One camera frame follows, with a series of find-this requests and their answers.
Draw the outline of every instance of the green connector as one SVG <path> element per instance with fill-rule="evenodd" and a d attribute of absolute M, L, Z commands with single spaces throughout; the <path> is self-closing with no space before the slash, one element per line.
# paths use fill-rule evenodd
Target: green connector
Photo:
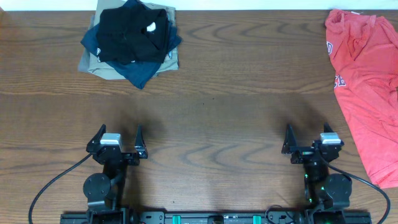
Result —
<path fill-rule="evenodd" d="M 174 215 L 173 216 L 173 224 L 181 224 L 181 216 Z"/>
<path fill-rule="evenodd" d="M 261 216 L 253 215 L 253 224 L 261 224 Z"/>

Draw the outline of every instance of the white logo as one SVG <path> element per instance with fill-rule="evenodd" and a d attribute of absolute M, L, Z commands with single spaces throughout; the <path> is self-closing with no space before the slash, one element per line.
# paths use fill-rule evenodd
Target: white logo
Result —
<path fill-rule="evenodd" d="M 328 47 L 328 54 L 331 54 L 331 51 L 333 50 L 333 44 L 331 44 L 329 41 L 326 41 L 326 46 Z"/>
<path fill-rule="evenodd" d="M 98 56 L 101 53 L 101 49 L 97 48 L 97 62 L 101 62 L 100 56 Z"/>

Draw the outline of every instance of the wooden table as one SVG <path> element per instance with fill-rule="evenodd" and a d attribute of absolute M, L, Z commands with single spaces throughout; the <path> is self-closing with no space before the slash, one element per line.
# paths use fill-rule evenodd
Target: wooden table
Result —
<path fill-rule="evenodd" d="M 333 93 L 328 11 L 178 11 L 180 70 L 138 90 L 77 72 L 94 12 L 10 12 L 0 27 L 0 222 L 27 223 L 37 192 L 86 155 L 100 126 L 131 149 L 144 127 L 149 159 L 128 172 L 124 202 L 180 210 L 299 207 L 303 169 L 280 153 L 285 126 L 309 145 L 327 121 L 346 146 L 333 162 L 367 179 Z M 394 11 L 386 16 L 396 27 Z M 35 223 L 85 211 L 89 159 L 39 199 Z M 398 190 L 386 192 L 398 222 Z M 351 207 L 376 223 L 386 203 L 354 181 Z"/>

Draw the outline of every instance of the black cable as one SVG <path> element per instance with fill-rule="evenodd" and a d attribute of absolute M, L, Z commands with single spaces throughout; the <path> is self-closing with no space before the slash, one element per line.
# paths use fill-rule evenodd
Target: black cable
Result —
<path fill-rule="evenodd" d="M 268 218 L 269 209 L 272 208 L 272 207 L 280 207 L 280 208 L 283 208 L 283 207 L 280 206 L 280 205 L 271 205 L 271 206 L 268 207 L 268 209 L 266 210 L 266 218 L 267 218 L 268 222 L 269 222 L 270 224 L 275 224 L 273 221 L 269 220 L 269 218 Z M 293 220 L 293 221 L 291 221 L 291 222 L 288 223 L 288 224 L 293 224 L 293 223 L 295 223 L 293 217 L 292 217 L 288 212 L 285 211 L 285 213 L 286 213 L 286 215 L 287 215 L 289 218 L 291 218 L 291 219 Z"/>
<path fill-rule="evenodd" d="M 384 197 L 384 198 L 386 199 L 386 201 L 387 201 L 387 208 L 386 208 L 386 211 L 384 212 L 383 217 L 381 217 L 380 221 L 377 223 L 377 224 L 382 224 L 382 223 L 386 220 L 388 214 L 390 213 L 391 202 L 390 202 L 390 198 L 388 197 L 388 195 L 387 195 L 383 190 L 381 190 L 378 186 L 376 186 L 376 185 L 374 185 L 374 184 L 368 182 L 367 180 L 364 180 L 364 179 L 362 179 L 362 178 L 360 178 L 360 177 L 357 177 L 357 176 L 355 176 L 355 175 L 353 175 L 353 174 L 347 173 L 347 172 L 345 172 L 345 171 L 343 171 L 343 170 L 341 170 L 341 169 L 339 169 L 339 168 L 337 168 L 337 167 L 334 167 L 334 166 L 330 165 L 329 162 L 326 161 L 326 160 L 322 157 L 322 154 L 320 153 L 320 151 L 317 151 L 317 152 L 319 153 L 319 156 L 320 156 L 322 162 L 325 163 L 325 164 L 326 164 L 329 168 L 331 168 L 332 170 L 337 171 L 337 172 L 339 172 L 339 173 L 341 173 L 341 174 L 343 174 L 343 175 L 346 175 L 346 176 L 348 176 L 348 177 L 351 177 L 352 179 L 356 179 L 356 180 L 358 180 L 358 181 L 360 181 L 360 182 L 362 182 L 362 183 L 364 183 L 364 184 L 366 184 L 366 185 L 372 187 L 374 190 L 377 190 L 378 192 L 380 192 L 380 194 L 383 195 L 383 197 Z"/>
<path fill-rule="evenodd" d="M 39 199 L 39 197 L 42 195 L 42 193 L 45 191 L 45 189 L 47 189 L 48 187 L 50 187 L 50 185 L 52 183 L 54 183 L 56 180 L 58 180 L 59 178 L 61 178 L 63 175 L 69 173 L 71 170 L 73 170 L 74 168 L 78 167 L 80 164 L 82 164 L 84 161 L 86 161 L 88 158 L 90 158 L 91 153 L 88 154 L 86 157 L 84 157 L 80 162 L 76 163 L 75 165 L 71 166 L 71 168 L 63 171 L 60 175 L 56 176 L 54 179 L 52 179 L 48 184 L 46 184 L 42 190 L 40 190 L 40 192 L 38 192 L 38 194 L 36 195 L 35 199 L 33 199 L 32 204 L 30 205 L 30 209 L 29 209 L 29 216 L 28 216 L 28 220 L 29 220 L 29 224 L 33 224 L 32 221 L 32 213 L 33 213 L 33 208 L 35 207 L 35 204 L 37 202 L 37 200 Z"/>

